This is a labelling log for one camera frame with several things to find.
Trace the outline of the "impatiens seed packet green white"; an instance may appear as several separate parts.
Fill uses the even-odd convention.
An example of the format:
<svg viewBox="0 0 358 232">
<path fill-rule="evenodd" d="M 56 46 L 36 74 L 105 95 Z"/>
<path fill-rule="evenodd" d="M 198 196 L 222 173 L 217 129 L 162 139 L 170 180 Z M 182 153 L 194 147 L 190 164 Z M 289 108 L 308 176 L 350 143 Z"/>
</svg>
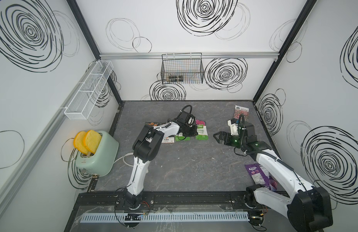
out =
<svg viewBox="0 0 358 232">
<path fill-rule="evenodd" d="M 190 137 L 184 136 L 183 133 L 179 133 L 179 134 L 175 135 L 175 141 L 176 142 L 190 141 Z"/>
</svg>

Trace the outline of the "marigold seed packet orange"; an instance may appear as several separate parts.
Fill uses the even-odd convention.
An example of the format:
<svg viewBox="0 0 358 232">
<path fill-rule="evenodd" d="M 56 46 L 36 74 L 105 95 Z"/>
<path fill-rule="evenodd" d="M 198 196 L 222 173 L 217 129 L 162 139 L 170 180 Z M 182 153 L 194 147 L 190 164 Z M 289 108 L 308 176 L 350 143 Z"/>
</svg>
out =
<svg viewBox="0 0 358 232">
<path fill-rule="evenodd" d="M 175 137 L 167 137 L 162 140 L 163 144 L 172 144 L 175 143 Z"/>
</svg>

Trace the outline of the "red flower seed packet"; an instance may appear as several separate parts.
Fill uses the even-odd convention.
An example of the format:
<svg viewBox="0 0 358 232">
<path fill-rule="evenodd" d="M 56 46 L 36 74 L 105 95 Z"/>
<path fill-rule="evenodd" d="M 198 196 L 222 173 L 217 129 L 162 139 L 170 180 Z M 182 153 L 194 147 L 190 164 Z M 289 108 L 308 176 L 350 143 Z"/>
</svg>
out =
<svg viewBox="0 0 358 232">
<path fill-rule="evenodd" d="M 247 107 L 243 107 L 243 106 L 239 106 L 239 105 L 235 105 L 235 110 L 234 110 L 234 119 L 239 119 L 239 116 L 243 115 L 245 121 L 249 120 L 249 108 Z"/>
</svg>

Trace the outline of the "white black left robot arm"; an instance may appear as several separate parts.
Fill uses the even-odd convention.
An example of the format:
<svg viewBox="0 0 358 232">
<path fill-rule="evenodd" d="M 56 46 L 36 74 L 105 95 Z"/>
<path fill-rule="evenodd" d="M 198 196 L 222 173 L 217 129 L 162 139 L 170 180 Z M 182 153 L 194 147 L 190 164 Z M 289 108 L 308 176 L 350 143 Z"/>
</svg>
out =
<svg viewBox="0 0 358 232">
<path fill-rule="evenodd" d="M 132 209 L 139 207 L 144 189 L 144 179 L 146 177 L 150 162 L 156 158 L 163 139 L 170 136 L 179 135 L 184 138 L 196 137 L 198 135 L 195 116 L 192 114 L 193 107 L 186 105 L 174 119 L 169 119 L 167 123 L 152 126 L 145 125 L 135 140 L 132 149 L 134 165 L 128 185 L 123 190 L 124 198 L 128 206 Z"/>
</svg>

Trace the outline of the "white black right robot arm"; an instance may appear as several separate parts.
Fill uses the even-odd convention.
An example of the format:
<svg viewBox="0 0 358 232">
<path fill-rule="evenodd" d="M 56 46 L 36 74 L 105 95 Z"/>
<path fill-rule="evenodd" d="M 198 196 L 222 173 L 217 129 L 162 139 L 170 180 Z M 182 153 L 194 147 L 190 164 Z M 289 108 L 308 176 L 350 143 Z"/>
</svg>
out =
<svg viewBox="0 0 358 232">
<path fill-rule="evenodd" d="M 229 121 L 230 132 L 220 131 L 213 137 L 219 144 L 240 149 L 242 157 L 249 156 L 262 165 L 284 188 L 288 196 L 271 191 L 262 184 L 246 189 L 245 204 L 254 208 L 264 205 L 286 217 L 298 232 L 317 232 L 333 225 L 330 195 L 323 187 L 315 187 L 300 177 L 294 169 L 278 157 L 271 146 L 259 141 L 254 125 L 245 121 Z"/>
</svg>

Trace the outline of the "purple seed packet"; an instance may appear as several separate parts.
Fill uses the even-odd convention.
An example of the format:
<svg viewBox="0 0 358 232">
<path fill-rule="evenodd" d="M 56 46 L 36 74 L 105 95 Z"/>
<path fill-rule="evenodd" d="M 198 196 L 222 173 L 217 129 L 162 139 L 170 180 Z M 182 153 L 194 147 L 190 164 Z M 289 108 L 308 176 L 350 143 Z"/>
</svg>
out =
<svg viewBox="0 0 358 232">
<path fill-rule="evenodd" d="M 246 164 L 245 168 L 255 184 L 263 185 L 264 187 L 272 191 L 277 190 L 276 180 L 272 177 L 270 172 L 265 167 L 258 163 L 255 163 Z"/>
</svg>

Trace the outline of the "small item in basket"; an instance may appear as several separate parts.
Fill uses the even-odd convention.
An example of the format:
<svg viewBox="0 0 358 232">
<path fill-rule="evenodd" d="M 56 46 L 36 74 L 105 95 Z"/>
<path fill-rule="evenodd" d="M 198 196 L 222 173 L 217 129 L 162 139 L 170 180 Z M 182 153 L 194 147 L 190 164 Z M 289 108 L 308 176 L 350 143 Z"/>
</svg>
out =
<svg viewBox="0 0 358 232">
<path fill-rule="evenodd" d="M 182 75 L 170 75 L 167 78 L 167 82 L 184 82 L 184 77 Z"/>
</svg>

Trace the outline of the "mint green toaster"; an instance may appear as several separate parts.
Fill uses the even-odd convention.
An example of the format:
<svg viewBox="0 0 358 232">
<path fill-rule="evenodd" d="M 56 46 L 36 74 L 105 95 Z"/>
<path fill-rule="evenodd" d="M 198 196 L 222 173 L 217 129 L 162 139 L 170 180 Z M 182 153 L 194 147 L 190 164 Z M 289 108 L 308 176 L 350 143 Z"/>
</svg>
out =
<svg viewBox="0 0 358 232">
<path fill-rule="evenodd" d="M 79 154 L 76 157 L 76 167 L 87 174 L 106 176 L 115 162 L 119 143 L 106 131 L 97 130 L 101 142 L 93 156 Z"/>
</svg>

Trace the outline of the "yellow toast slice front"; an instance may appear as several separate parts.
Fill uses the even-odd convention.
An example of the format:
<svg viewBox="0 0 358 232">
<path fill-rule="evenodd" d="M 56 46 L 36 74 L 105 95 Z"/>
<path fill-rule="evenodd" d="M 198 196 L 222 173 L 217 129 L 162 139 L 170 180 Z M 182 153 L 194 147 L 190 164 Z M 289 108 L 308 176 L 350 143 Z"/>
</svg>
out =
<svg viewBox="0 0 358 232">
<path fill-rule="evenodd" d="M 89 130 L 85 134 L 82 143 L 89 152 L 95 154 L 101 142 L 101 139 L 102 135 L 100 133 L 94 130 Z"/>
</svg>

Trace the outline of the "yellow toast slice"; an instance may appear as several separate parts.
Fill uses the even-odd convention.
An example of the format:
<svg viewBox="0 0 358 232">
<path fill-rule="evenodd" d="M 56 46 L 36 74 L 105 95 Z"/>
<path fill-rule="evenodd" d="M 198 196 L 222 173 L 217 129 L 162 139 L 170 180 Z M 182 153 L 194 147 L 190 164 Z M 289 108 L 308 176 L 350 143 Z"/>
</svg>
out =
<svg viewBox="0 0 358 232">
<path fill-rule="evenodd" d="M 89 151 L 83 143 L 85 136 L 86 136 L 85 131 L 80 131 L 79 133 L 77 133 L 73 140 L 73 145 L 79 152 L 81 152 L 84 155 L 87 155 Z"/>
<path fill-rule="evenodd" d="M 89 152 L 95 154 L 101 142 L 101 139 L 102 135 L 100 133 L 94 130 L 89 130 L 85 134 L 82 143 Z"/>
</svg>

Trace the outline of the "yellow toast slice back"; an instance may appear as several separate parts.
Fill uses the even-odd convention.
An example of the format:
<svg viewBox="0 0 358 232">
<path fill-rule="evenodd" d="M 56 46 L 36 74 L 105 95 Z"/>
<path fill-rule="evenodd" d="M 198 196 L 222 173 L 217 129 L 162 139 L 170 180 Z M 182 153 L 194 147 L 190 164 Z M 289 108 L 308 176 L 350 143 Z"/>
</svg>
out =
<svg viewBox="0 0 358 232">
<path fill-rule="evenodd" d="M 86 136 L 85 131 L 80 131 L 79 133 L 77 133 L 73 140 L 73 145 L 79 152 L 81 152 L 84 155 L 87 155 L 89 151 L 83 143 L 85 136 Z"/>
</svg>

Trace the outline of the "aluminium wall rail back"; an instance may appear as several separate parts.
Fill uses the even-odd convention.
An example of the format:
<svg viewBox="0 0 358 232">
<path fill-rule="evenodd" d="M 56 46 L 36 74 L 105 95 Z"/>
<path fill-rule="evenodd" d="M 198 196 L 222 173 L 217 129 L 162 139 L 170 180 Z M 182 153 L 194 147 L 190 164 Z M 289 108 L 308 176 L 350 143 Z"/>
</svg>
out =
<svg viewBox="0 0 358 232">
<path fill-rule="evenodd" d="M 186 52 L 186 53 L 101 53 L 101 60 L 152 59 L 277 59 L 278 52 Z"/>
</svg>

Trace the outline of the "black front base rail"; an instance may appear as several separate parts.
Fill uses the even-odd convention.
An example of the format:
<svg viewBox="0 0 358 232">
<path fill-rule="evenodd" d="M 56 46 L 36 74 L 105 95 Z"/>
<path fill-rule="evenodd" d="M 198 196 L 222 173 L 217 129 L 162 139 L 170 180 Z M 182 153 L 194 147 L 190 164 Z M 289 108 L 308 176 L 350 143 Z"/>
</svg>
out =
<svg viewBox="0 0 358 232">
<path fill-rule="evenodd" d="M 137 203 L 130 204 L 126 194 L 120 191 L 97 191 L 82 193 L 73 207 L 112 206 L 117 210 L 157 209 L 159 206 L 181 205 L 227 205 L 233 209 L 262 209 L 266 205 L 247 202 L 246 191 L 144 191 Z"/>
</svg>

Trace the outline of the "black corner frame post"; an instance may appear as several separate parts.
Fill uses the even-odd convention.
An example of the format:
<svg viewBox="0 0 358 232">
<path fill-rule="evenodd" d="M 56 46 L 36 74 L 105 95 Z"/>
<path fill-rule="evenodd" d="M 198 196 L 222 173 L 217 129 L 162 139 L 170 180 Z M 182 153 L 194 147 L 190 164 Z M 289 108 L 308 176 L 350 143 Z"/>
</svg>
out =
<svg viewBox="0 0 358 232">
<path fill-rule="evenodd" d="M 101 55 L 100 50 L 99 50 L 99 48 L 98 48 L 90 30 L 89 30 L 89 27 L 82 15 L 82 12 L 77 4 L 77 1 L 76 0 L 66 0 L 66 2 L 69 5 L 69 8 L 72 11 L 72 13 L 76 19 L 77 24 L 79 25 L 81 32 L 83 33 L 83 36 L 86 39 L 86 42 L 88 43 L 88 46 L 89 46 L 93 56 L 95 57 L 95 59 L 99 60 L 100 55 Z M 118 93 L 118 90 L 110 77 L 107 79 L 107 83 L 108 83 L 117 103 L 120 106 L 123 105 L 124 102 L 122 101 L 121 96 Z"/>
<path fill-rule="evenodd" d="M 299 16 L 297 17 L 292 29 L 290 30 L 289 34 L 287 35 L 286 40 L 284 41 L 280 51 L 279 56 L 276 61 L 272 63 L 270 66 L 265 78 L 263 79 L 261 85 L 259 86 L 256 94 L 253 97 L 253 103 L 260 99 L 262 93 L 266 89 L 267 85 L 269 84 L 270 80 L 272 79 L 274 73 L 276 72 L 277 68 L 279 67 L 280 63 L 282 62 L 284 56 L 286 55 L 288 49 L 292 45 L 294 39 L 296 38 L 298 32 L 302 28 L 303 24 L 305 23 L 306 19 L 308 18 L 309 14 L 311 13 L 312 9 L 314 8 L 317 0 L 308 0 L 306 1 L 305 5 L 303 6 Z"/>
</svg>

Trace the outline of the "black corner frame post left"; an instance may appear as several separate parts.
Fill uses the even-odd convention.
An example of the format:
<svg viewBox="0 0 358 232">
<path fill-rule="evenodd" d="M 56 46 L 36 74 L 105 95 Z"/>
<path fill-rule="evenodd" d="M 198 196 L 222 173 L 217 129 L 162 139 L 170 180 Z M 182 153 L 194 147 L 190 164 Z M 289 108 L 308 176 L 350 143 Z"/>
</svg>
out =
<svg viewBox="0 0 358 232">
<path fill-rule="evenodd" d="M 95 57 L 95 59 L 99 60 L 100 55 L 101 55 L 100 50 L 99 50 L 99 48 L 98 48 L 90 30 L 89 30 L 89 27 L 82 15 L 82 12 L 77 4 L 77 1 L 76 0 L 66 0 L 66 2 L 69 5 L 69 8 L 72 11 L 72 13 L 76 19 L 77 24 L 79 25 L 81 32 L 83 33 L 83 36 L 86 39 L 86 42 L 88 43 L 88 46 L 89 46 L 93 56 Z M 124 102 L 122 101 L 121 96 L 118 93 L 118 90 L 110 77 L 107 79 L 107 83 L 108 83 L 117 103 L 120 106 L 123 105 Z"/>
</svg>

